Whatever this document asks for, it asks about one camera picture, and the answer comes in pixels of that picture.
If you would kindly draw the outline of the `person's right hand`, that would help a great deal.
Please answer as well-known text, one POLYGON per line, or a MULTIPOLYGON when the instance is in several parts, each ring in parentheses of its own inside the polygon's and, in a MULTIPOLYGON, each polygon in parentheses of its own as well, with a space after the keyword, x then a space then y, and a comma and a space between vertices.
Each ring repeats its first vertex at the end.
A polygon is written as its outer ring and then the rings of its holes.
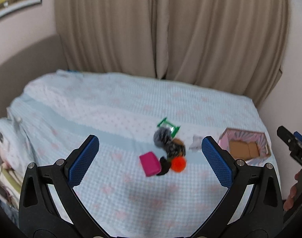
POLYGON ((283 205, 284 211, 288 211, 293 207, 296 194, 297 194, 297 187, 295 184, 291 187, 290 194, 288 195, 286 201, 284 202, 284 205, 283 205))

